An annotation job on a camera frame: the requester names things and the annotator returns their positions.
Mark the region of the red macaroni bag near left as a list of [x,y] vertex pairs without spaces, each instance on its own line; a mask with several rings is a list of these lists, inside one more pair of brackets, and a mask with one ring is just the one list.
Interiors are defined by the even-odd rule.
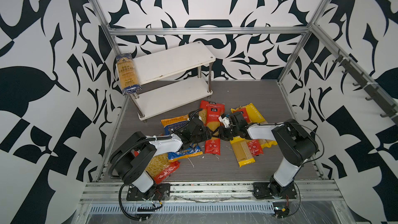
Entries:
[[145,171],[152,177],[156,184],[161,184],[180,167],[179,161],[170,162],[167,153],[154,156]]

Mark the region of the red macaroni bag centre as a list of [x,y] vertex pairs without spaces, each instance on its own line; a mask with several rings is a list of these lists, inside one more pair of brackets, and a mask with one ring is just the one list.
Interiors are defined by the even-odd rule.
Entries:
[[209,104],[209,102],[204,101],[204,100],[202,100],[201,104],[200,104],[200,108],[202,110],[199,112],[199,116],[204,124],[207,124],[207,106],[208,106],[208,104]]

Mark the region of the yellow Pastatime spaghetti pack right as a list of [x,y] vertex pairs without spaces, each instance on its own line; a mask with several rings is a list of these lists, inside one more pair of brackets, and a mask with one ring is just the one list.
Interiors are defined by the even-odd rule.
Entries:
[[[248,123],[267,123],[261,113],[252,104],[238,107],[236,109],[231,109],[231,113],[243,112],[244,118]],[[272,146],[277,146],[277,142],[274,140],[258,140],[261,148],[271,148]]]

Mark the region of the blue gold spaghetti pack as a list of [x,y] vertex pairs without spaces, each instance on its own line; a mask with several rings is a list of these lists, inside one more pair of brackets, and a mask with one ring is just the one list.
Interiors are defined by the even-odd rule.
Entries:
[[135,94],[142,89],[134,59],[130,53],[116,56],[119,81],[123,94]]

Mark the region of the red macaroni bag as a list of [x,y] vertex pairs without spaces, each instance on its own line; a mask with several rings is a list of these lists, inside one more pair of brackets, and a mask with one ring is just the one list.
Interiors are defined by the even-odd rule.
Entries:
[[199,112],[199,116],[204,124],[207,124],[207,106],[208,106],[208,104],[209,104],[209,102],[204,101],[204,100],[202,100],[201,104],[200,104],[200,108],[202,110]]
[[154,156],[145,171],[152,177],[156,184],[161,184],[180,167],[179,161],[170,162],[167,153]]

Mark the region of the white two-tier shelf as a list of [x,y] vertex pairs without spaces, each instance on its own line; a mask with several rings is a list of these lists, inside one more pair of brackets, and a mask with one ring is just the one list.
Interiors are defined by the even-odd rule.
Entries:
[[164,80],[170,84],[132,96],[141,121],[212,95],[211,75],[216,57],[200,41],[135,58],[141,86]]

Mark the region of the blue orecchiette pasta bag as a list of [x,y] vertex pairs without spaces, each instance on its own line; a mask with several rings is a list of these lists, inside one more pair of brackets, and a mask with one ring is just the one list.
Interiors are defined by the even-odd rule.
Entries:
[[[165,135],[182,134],[183,131],[188,130],[189,117],[188,115],[162,119],[161,123],[164,127]],[[169,152],[167,157],[169,162],[175,162],[181,159],[196,157],[202,155],[203,152],[198,144],[190,143],[183,144],[177,152]]]

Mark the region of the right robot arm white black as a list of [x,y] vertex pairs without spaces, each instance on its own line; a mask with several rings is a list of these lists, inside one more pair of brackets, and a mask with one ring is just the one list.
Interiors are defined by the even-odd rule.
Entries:
[[303,164],[319,152],[316,140],[294,119],[275,124],[248,123],[242,112],[235,112],[223,114],[219,120],[221,126],[218,133],[222,140],[232,141],[235,137],[241,137],[245,140],[276,141],[284,158],[272,176],[270,186],[290,186]]

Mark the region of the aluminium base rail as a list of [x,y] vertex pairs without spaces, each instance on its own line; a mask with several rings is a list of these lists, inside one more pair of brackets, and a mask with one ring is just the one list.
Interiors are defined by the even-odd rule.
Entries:
[[[116,203],[122,183],[86,184],[80,203]],[[167,202],[233,202],[256,201],[253,181],[175,181],[163,201]],[[296,180],[295,192],[302,201],[343,201],[334,180]]]

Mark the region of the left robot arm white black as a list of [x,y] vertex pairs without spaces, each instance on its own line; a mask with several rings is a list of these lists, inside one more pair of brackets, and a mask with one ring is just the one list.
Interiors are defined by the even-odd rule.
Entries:
[[169,135],[147,136],[133,133],[109,158],[107,169],[110,179],[123,181],[142,193],[154,188],[155,181],[146,172],[153,157],[169,152],[180,152],[191,145],[207,141],[212,131],[197,116]]

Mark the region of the yellow Pastatime spaghetti pack front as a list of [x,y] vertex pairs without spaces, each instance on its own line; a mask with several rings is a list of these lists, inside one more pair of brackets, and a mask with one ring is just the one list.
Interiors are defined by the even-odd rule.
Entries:
[[245,139],[232,140],[230,141],[230,145],[240,168],[255,163],[255,159]]

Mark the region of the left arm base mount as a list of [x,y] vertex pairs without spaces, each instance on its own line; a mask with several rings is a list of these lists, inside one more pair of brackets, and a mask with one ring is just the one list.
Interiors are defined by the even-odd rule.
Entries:
[[145,193],[141,192],[138,188],[131,185],[127,191],[126,200],[127,201],[144,201],[144,200],[162,201],[169,198],[170,191],[171,191],[171,184],[159,184],[159,185],[155,184]]

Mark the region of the yellow pastatime spaghetti pack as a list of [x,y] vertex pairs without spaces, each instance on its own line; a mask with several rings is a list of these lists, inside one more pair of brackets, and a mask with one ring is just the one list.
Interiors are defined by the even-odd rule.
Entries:
[[240,168],[255,163],[255,159],[245,139],[232,140],[230,141],[230,145]]
[[[238,107],[236,109],[231,109],[231,113],[243,112],[244,118],[248,123],[267,123],[261,113],[252,104]],[[277,142],[274,140],[258,140],[261,148],[271,148],[272,146],[277,146]]]

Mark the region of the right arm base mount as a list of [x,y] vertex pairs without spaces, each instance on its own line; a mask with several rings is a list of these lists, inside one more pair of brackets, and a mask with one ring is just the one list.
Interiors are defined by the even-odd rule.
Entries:
[[258,200],[263,199],[296,199],[297,190],[295,189],[294,182],[288,186],[281,186],[276,181],[269,183],[255,182],[253,183],[253,195]]

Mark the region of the red spaghetti pack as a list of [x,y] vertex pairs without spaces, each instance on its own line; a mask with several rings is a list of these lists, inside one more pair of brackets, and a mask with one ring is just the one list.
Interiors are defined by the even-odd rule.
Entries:
[[[246,110],[248,117],[252,123],[261,123],[265,121],[264,117],[252,103],[246,106]],[[248,146],[252,155],[258,156],[260,154],[263,154],[263,148],[265,147],[265,143],[266,141],[262,139],[252,140],[248,142]]]
[[206,126],[211,131],[210,139],[205,142],[205,153],[221,155],[220,139],[215,138],[218,128],[221,126],[219,117],[224,114],[225,106],[223,104],[208,104]]

